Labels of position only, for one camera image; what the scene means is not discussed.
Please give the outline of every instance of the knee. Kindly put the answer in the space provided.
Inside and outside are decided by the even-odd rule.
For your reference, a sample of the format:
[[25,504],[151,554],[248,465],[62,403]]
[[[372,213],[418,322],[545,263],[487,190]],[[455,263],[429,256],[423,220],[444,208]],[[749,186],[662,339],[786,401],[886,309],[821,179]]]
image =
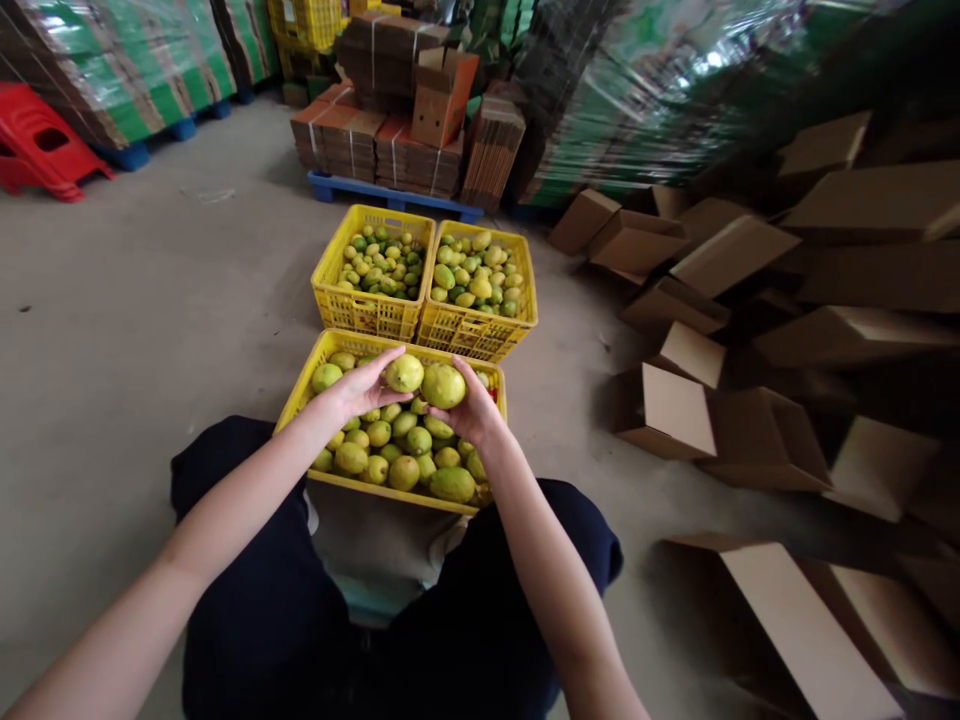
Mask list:
[[576,487],[560,480],[537,482],[602,593],[623,569],[620,540],[600,509]]

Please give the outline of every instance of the gray floor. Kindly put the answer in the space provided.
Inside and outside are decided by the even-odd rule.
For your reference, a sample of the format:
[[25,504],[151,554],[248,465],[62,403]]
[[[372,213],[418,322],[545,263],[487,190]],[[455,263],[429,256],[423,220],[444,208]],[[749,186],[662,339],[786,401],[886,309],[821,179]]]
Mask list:
[[[276,418],[321,330],[308,277],[346,205],[310,197],[289,115],[270,97],[234,107],[140,172],[87,184],[78,205],[0,196],[0,708],[169,536],[169,458],[227,414]],[[602,283],[520,231],[541,320],[503,364],[511,427],[539,475],[578,485],[620,535],[626,569],[606,604],[653,716],[744,717],[700,612],[710,591],[691,592],[688,556],[657,540],[730,531],[871,566],[892,533],[817,498],[735,491],[611,435],[605,383],[641,338]],[[436,516],[336,488],[319,498],[343,569],[428,573]],[[404,528],[410,542],[387,551],[383,534]],[[329,541],[347,532],[359,550]],[[179,662],[143,717],[179,716]]]

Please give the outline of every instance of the plastic pallet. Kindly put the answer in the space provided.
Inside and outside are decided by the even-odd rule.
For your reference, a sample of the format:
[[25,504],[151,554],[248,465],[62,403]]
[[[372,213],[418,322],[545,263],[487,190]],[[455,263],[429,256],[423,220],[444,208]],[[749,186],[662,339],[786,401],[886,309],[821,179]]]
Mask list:
[[188,118],[178,120],[177,122],[173,123],[173,125],[165,127],[156,135],[151,135],[144,140],[138,140],[122,150],[108,148],[96,144],[91,145],[90,147],[93,148],[93,151],[100,155],[100,157],[104,158],[111,164],[116,165],[121,170],[135,172],[150,162],[150,149],[147,147],[147,144],[150,141],[156,138],[161,138],[164,135],[169,135],[178,142],[184,142],[197,134],[196,121],[200,115],[209,115],[217,120],[223,120],[224,118],[230,117],[231,112],[230,98],[225,98],[223,100],[218,100],[209,107],[205,107],[203,110],[193,113],[193,115]]
[[429,195],[419,195],[417,193],[403,192],[401,190],[391,190],[390,188],[380,187],[362,180],[353,180],[351,178],[337,177],[335,175],[324,175],[318,172],[307,173],[307,179],[313,185],[313,194],[320,202],[333,202],[334,190],[345,190],[355,192],[361,195],[384,198],[387,201],[387,207],[397,212],[405,212],[407,203],[411,205],[425,205],[427,207],[437,208],[438,210],[447,210],[460,214],[460,222],[473,225],[483,216],[481,208],[461,205],[453,200],[443,200],[442,198],[430,197]]

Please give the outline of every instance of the red plastic stool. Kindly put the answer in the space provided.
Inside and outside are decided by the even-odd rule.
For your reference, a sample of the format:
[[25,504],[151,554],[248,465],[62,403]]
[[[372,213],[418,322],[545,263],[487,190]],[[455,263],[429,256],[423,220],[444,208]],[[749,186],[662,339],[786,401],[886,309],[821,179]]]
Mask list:
[[26,85],[0,83],[0,187],[19,195],[46,188],[63,202],[80,202],[77,180],[113,173],[53,109]]

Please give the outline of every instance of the yellow plastic crate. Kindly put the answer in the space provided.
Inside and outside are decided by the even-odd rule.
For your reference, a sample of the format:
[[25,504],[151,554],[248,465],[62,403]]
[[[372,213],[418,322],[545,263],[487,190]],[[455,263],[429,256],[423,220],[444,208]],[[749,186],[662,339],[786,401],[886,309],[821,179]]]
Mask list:
[[[283,412],[280,414],[280,421],[274,429],[274,433],[280,432],[297,413],[310,401],[315,395],[311,385],[313,371],[317,366],[325,363],[335,352],[349,352],[354,355],[379,355],[401,345],[402,343],[394,340],[384,340],[382,338],[371,337],[370,335],[361,335],[360,333],[346,332],[344,330],[325,330],[317,338],[313,350],[310,351],[310,357],[307,358],[307,364],[300,371],[300,377],[297,378],[297,384],[293,387],[293,392],[284,405]],[[407,352],[414,357],[419,358],[424,365],[433,363],[453,364],[450,353],[430,350],[428,348],[417,347],[416,345],[407,345]],[[470,367],[474,370],[482,370],[490,377],[490,390],[495,393],[497,408],[503,419],[507,419],[507,387],[503,376],[503,371],[496,365],[490,363],[469,361]],[[447,512],[458,513],[461,515],[476,515],[477,508],[472,505],[461,505],[460,503],[440,500],[432,495],[426,494],[426,490],[417,485],[414,492],[403,492],[394,490],[388,485],[371,485],[370,483],[353,480],[351,478],[340,477],[322,473],[311,468],[307,470],[307,477],[313,480],[339,485],[349,490],[358,490],[369,495],[379,495],[380,497],[399,500],[400,502],[413,503],[414,505],[423,505],[424,507],[436,508],[437,510],[446,510]]]
[[343,18],[340,0],[269,0],[270,25],[278,39],[317,51],[333,47]]
[[[397,300],[386,295],[344,290],[336,286],[345,262],[343,251],[364,225],[375,228],[382,225],[387,228],[391,239],[399,238],[408,232],[413,235],[414,242],[426,248],[423,281],[420,283],[420,294],[416,300]],[[310,278],[324,327],[412,342],[424,298],[430,293],[435,229],[436,223],[430,218],[367,205],[351,206]]]
[[519,345],[537,324],[537,288],[533,279],[533,259],[530,257],[526,239],[522,235],[445,220],[440,223],[433,242],[431,259],[436,258],[443,235],[452,235],[459,240],[462,237],[472,238],[483,230],[493,236],[495,244],[513,250],[511,261],[524,277],[520,299],[517,301],[517,317],[490,315],[472,308],[437,302],[431,300],[427,293],[423,304],[423,317],[417,330],[417,344],[498,363]]

